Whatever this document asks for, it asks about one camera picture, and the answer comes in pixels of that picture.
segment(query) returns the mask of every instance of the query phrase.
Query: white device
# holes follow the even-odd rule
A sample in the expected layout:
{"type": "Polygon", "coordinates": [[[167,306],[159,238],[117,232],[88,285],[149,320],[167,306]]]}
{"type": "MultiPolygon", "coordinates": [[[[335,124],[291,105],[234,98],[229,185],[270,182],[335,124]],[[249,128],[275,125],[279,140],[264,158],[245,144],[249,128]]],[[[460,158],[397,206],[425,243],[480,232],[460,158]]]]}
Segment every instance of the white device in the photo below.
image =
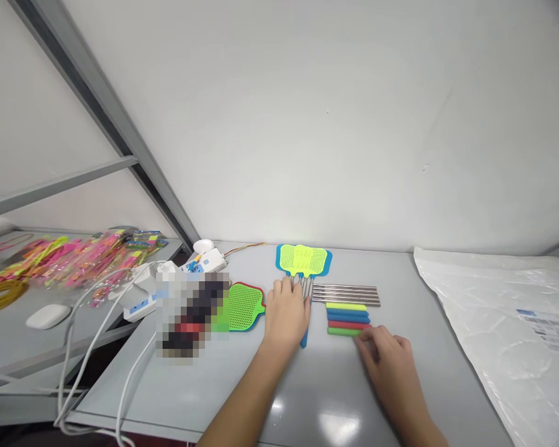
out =
{"type": "Polygon", "coordinates": [[[149,295],[147,292],[145,299],[133,307],[124,308],[124,319],[129,322],[139,321],[144,316],[155,310],[155,295],[149,295]]]}
{"type": "MultiPolygon", "coordinates": [[[[187,262],[180,267],[180,271],[188,273],[188,269],[193,262],[187,262]]],[[[224,255],[222,255],[217,248],[213,248],[201,255],[201,259],[194,265],[194,273],[210,273],[220,271],[225,268],[228,262],[225,260],[224,255]]]]}
{"type": "Polygon", "coordinates": [[[49,329],[64,320],[70,307],[61,304],[48,304],[31,315],[25,324],[34,329],[49,329]]]}
{"type": "Polygon", "coordinates": [[[155,310],[157,273],[171,274],[176,269],[172,261],[158,265],[156,272],[151,267],[135,267],[134,283],[128,287],[119,287],[116,292],[110,292],[108,299],[116,300],[124,308],[126,321],[139,321],[155,310]]]}

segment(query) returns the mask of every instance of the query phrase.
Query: electrical cable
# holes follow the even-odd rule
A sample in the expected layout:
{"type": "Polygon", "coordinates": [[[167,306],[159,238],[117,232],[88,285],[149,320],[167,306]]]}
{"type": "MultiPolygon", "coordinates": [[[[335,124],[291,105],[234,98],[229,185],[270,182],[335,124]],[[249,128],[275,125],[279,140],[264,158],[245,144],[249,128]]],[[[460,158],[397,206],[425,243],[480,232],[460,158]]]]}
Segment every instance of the electrical cable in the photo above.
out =
{"type": "Polygon", "coordinates": [[[26,282],[15,280],[0,282],[0,293],[6,292],[0,296],[0,310],[14,303],[28,288],[29,285],[26,282]]]}
{"type": "Polygon", "coordinates": [[[12,247],[14,247],[15,245],[20,244],[21,242],[26,242],[26,241],[28,241],[29,239],[33,238],[34,236],[35,236],[35,235],[34,235],[33,233],[26,233],[26,234],[23,234],[23,235],[15,236],[14,238],[8,239],[7,241],[0,242],[0,252],[1,252],[1,251],[4,251],[4,250],[8,250],[9,248],[12,248],[12,247]],[[9,242],[13,242],[13,241],[16,241],[17,239],[21,239],[21,238],[23,238],[23,239],[20,240],[20,241],[18,241],[18,242],[16,242],[16,243],[14,243],[14,244],[6,245],[6,244],[8,244],[9,242]]]}
{"type": "Polygon", "coordinates": [[[248,247],[259,246],[259,245],[269,245],[269,244],[267,242],[260,242],[260,243],[256,243],[256,244],[244,245],[244,246],[241,246],[241,247],[238,247],[238,248],[234,248],[233,250],[226,251],[224,253],[224,256],[227,256],[227,255],[229,255],[231,253],[234,253],[236,251],[244,250],[245,248],[248,248],[248,247]]]}
{"type": "MultiPolygon", "coordinates": [[[[118,414],[116,415],[116,441],[118,442],[118,447],[125,447],[125,445],[122,443],[122,440],[120,439],[120,429],[121,429],[121,426],[122,426],[122,408],[124,406],[124,397],[126,396],[126,389],[129,386],[129,382],[130,382],[130,378],[132,377],[132,373],[135,371],[135,368],[139,364],[139,361],[141,360],[143,355],[145,355],[145,352],[147,351],[147,349],[149,348],[149,346],[151,345],[151,343],[155,339],[156,334],[157,334],[157,332],[155,332],[152,335],[152,337],[149,339],[149,341],[147,342],[147,344],[145,345],[145,347],[143,348],[143,350],[141,351],[141,353],[139,354],[139,356],[135,360],[135,363],[132,365],[132,368],[129,371],[129,375],[126,377],[126,381],[124,382],[124,388],[122,388],[122,395],[120,397],[120,404],[118,405],[118,414]]],[[[135,447],[134,444],[132,443],[132,441],[131,441],[130,445],[131,445],[131,447],[135,447]]]]}
{"type": "Polygon", "coordinates": [[[58,402],[58,417],[54,421],[54,426],[55,427],[60,427],[60,430],[63,433],[65,433],[67,435],[75,436],[75,435],[83,435],[85,433],[91,433],[91,432],[97,431],[98,433],[102,433],[104,435],[109,435],[109,436],[115,437],[119,446],[126,447],[123,444],[123,442],[126,442],[130,447],[134,447],[134,443],[132,442],[132,440],[130,440],[126,436],[120,436],[120,433],[113,433],[109,430],[95,430],[93,428],[82,428],[82,427],[76,427],[76,426],[71,426],[71,425],[67,426],[65,420],[66,420],[66,416],[68,415],[68,412],[70,411],[70,408],[72,408],[72,405],[69,405],[69,403],[70,403],[70,400],[71,400],[73,394],[76,392],[76,389],[79,385],[81,377],[84,373],[85,367],[87,366],[87,362],[89,361],[89,355],[91,354],[91,351],[93,350],[93,347],[94,347],[95,343],[97,342],[97,339],[101,335],[101,332],[103,331],[103,329],[106,325],[106,322],[109,320],[110,315],[112,314],[112,312],[114,311],[114,308],[118,304],[118,301],[120,301],[120,299],[124,296],[124,294],[132,287],[132,285],[137,280],[137,278],[140,276],[140,274],[143,273],[149,266],[151,266],[153,264],[163,263],[163,262],[164,261],[154,261],[154,262],[150,262],[150,263],[145,264],[144,267],[143,267],[143,270],[141,270],[141,272],[136,274],[134,276],[134,278],[131,281],[129,281],[128,284],[125,285],[124,290],[114,301],[112,307],[110,308],[110,311],[106,315],[106,318],[104,318],[103,323],[99,327],[97,333],[95,334],[95,337],[93,338],[91,344],[89,345],[89,348],[87,349],[87,353],[85,354],[85,357],[83,359],[83,363],[81,364],[81,368],[80,368],[80,370],[77,374],[75,383],[71,387],[71,389],[69,391],[69,394],[68,394],[68,397],[66,398],[66,400],[63,403],[62,402],[62,400],[63,400],[63,391],[62,390],[64,388],[64,379],[65,379],[65,375],[66,375],[66,368],[67,368],[67,365],[68,365],[68,360],[70,358],[70,346],[71,346],[71,342],[72,342],[72,339],[73,339],[73,332],[74,332],[74,327],[75,327],[74,318],[75,318],[75,315],[76,315],[76,311],[78,310],[79,306],[84,301],[84,299],[89,295],[89,293],[93,292],[95,289],[99,289],[100,287],[108,286],[108,284],[103,284],[102,283],[104,280],[106,280],[107,278],[109,278],[110,276],[112,276],[115,273],[118,273],[120,271],[125,271],[125,270],[131,270],[131,269],[129,269],[129,268],[120,269],[120,270],[114,271],[114,272],[104,276],[103,278],[101,278],[101,280],[99,282],[97,282],[92,287],[90,287],[75,303],[75,306],[73,307],[73,310],[71,312],[71,317],[69,319],[68,325],[67,325],[66,330],[65,330],[66,353],[65,353],[64,364],[63,364],[63,367],[62,367],[62,373],[60,374],[60,383],[58,385],[58,399],[57,399],[57,402],[58,402]]]}

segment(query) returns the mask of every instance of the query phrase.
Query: fly swatter handle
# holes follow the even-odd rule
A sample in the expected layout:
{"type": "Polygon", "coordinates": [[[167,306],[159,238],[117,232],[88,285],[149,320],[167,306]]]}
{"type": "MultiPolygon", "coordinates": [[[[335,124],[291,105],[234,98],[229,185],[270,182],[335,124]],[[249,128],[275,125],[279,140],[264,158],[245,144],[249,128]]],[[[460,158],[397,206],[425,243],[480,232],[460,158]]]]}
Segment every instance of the fly swatter handle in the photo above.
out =
{"type": "Polygon", "coordinates": [[[306,339],[309,338],[309,329],[306,329],[306,332],[304,333],[304,337],[302,338],[302,340],[300,341],[300,347],[302,349],[306,348],[306,339]]]}

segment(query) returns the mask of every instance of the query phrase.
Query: yellow cord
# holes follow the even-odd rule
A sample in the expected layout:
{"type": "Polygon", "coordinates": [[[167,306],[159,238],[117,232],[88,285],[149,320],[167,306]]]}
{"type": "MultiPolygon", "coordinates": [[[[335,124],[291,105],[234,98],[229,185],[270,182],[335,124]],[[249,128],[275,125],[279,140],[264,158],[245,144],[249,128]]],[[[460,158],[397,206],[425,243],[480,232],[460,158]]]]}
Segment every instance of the yellow cord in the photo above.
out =
{"type": "Polygon", "coordinates": [[[0,292],[6,292],[0,296],[0,310],[14,303],[27,291],[29,285],[20,281],[4,281],[0,282],[0,292]]]}

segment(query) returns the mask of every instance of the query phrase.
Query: gray shelf surface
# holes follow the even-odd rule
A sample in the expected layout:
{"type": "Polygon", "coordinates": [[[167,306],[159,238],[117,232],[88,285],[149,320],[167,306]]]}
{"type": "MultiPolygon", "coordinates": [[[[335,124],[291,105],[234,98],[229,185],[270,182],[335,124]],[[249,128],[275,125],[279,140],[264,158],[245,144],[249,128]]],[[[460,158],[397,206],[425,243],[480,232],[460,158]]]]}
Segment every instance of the gray shelf surface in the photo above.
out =
{"type": "MultiPolygon", "coordinates": [[[[242,244],[221,242],[221,252],[242,244]]],[[[332,250],[330,273],[318,283],[377,286],[384,324],[410,339],[430,412],[450,445],[512,446],[452,332],[437,298],[417,273],[411,255],[332,250]]],[[[282,274],[275,246],[233,253],[230,279],[266,293],[282,274]]],[[[212,340],[192,366],[172,366],[151,346],[129,387],[123,431],[195,442],[238,383],[263,337],[265,318],[253,330],[212,340]]],[[[156,330],[148,315],[118,352],[69,421],[114,428],[122,386],[156,330]]],[[[327,314],[313,303],[306,349],[299,350],[276,392],[260,439],[274,446],[399,445],[365,376],[352,339],[327,334],[327,314]]]]}
{"type": "MultiPolygon", "coordinates": [[[[11,232],[0,237],[0,241],[6,241],[17,235],[27,233],[29,232],[11,232]]],[[[63,235],[71,239],[88,238],[88,235],[77,234],[41,232],[33,232],[33,234],[35,238],[0,252],[0,270],[7,266],[4,263],[5,260],[36,238],[48,237],[54,239],[63,235]]],[[[165,248],[153,255],[152,260],[168,260],[178,252],[181,248],[181,242],[176,239],[169,241],[170,243],[165,248]]],[[[21,298],[5,309],[0,310],[0,367],[61,347],[68,319],[65,319],[62,323],[49,330],[29,328],[25,326],[25,321],[30,315],[47,304],[73,304],[83,292],[84,290],[82,289],[71,291],[30,287],[21,298]]],[[[108,313],[110,306],[110,303],[103,303],[96,308],[82,306],[76,317],[74,339],[81,340],[95,334],[108,313]]],[[[106,327],[115,323],[120,317],[121,312],[114,311],[106,327]]],[[[73,359],[70,363],[70,369],[74,368],[80,359],[82,359],[82,356],[73,359]]],[[[49,400],[51,402],[52,399],[46,397],[47,392],[40,391],[38,388],[55,388],[58,385],[61,368],[61,364],[54,365],[0,387],[0,396],[4,399],[11,398],[9,400],[0,400],[0,409],[4,409],[4,411],[0,411],[0,425],[52,419],[55,414],[53,405],[50,406],[51,411],[49,414],[38,410],[47,407],[46,401],[49,400]],[[21,408],[17,404],[18,402],[26,402],[25,406],[27,408],[21,408]]]]}

